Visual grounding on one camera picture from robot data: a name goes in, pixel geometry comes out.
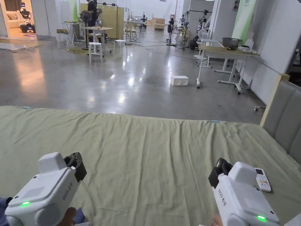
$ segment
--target wrinkled sheet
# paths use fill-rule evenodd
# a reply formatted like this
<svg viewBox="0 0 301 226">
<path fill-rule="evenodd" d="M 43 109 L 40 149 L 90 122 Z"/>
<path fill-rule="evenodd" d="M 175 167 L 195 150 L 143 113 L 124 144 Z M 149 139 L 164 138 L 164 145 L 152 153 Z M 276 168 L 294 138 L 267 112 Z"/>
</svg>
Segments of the wrinkled sheet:
<svg viewBox="0 0 301 226">
<path fill-rule="evenodd" d="M 263 168 L 282 224 L 301 212 L 301 172 L 260 126 L 0 107 L 0 196 L 14 196 L 44 154 L 80 152 L 87 176 L 72 206 L 93 225 L 209 225 L 218 158 Z"/>
</svg>

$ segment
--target doorway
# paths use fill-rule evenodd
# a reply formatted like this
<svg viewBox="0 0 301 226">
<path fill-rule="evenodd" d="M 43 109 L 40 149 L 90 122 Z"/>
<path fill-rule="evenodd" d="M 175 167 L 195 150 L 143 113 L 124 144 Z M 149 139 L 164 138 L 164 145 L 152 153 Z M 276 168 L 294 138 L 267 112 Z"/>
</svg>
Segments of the doorway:
<svg viewBox="0 0 301 226">
<path fill-rule="evenodd" d="M 9 40 L 37 40 L 30 0 L 0 0 Z"/>
</svg>

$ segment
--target yellow cable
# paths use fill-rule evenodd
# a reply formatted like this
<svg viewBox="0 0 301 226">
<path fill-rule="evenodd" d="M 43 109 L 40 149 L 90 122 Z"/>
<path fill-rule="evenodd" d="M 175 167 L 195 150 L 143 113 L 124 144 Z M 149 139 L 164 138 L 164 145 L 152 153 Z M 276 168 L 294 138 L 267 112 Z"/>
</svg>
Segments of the yellow cable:
<svg viewBox="0 0 301 226">
<path fill-rule="evenodd" d="M 10 42 L 8 39 L 0 39 L 0 42 Z"/>
<path fill-rule="evenodd" d="M 68 52 L 73 53 L 75 55 L 81 55 L 81 54 L 88 54 L 89 51 L 88 50 L 84 50 L 81 48 L 68 48 L 67 49 Z"/>
</svg>

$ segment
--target wooden cabinet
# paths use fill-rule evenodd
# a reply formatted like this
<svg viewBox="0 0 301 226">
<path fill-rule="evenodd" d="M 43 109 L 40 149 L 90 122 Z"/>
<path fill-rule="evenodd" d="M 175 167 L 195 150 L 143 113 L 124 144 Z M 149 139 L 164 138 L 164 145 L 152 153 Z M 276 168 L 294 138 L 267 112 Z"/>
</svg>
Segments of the wooden cabinet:
<svg viewBox="0 0 301 226">
<path fill-rule="evenodd" d="M 163 19 L 163 18 L 154 18 L 154 19 L 155 19 L 154 28 L 164 30 L 164 28 L 165 28 L 165 19 Z"/>
</svg>

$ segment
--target remote control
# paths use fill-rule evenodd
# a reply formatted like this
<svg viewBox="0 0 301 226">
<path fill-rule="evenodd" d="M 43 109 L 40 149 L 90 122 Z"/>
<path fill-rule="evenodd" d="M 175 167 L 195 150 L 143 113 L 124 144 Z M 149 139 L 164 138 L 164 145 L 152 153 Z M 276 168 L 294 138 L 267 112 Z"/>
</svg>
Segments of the remote control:
<svg viewBox="0 0 301 226">
<path fill-rule="evenodd" d="M 257 172 L 256 181 L 258 183 L 259 188 L 262 191 L 270 192 L 271 186 L 270 183 L 268 182 L 268 178 L 266 177 L 264 170 L 259 168 L 254 168 L 254 169 Z"/>
</svg>

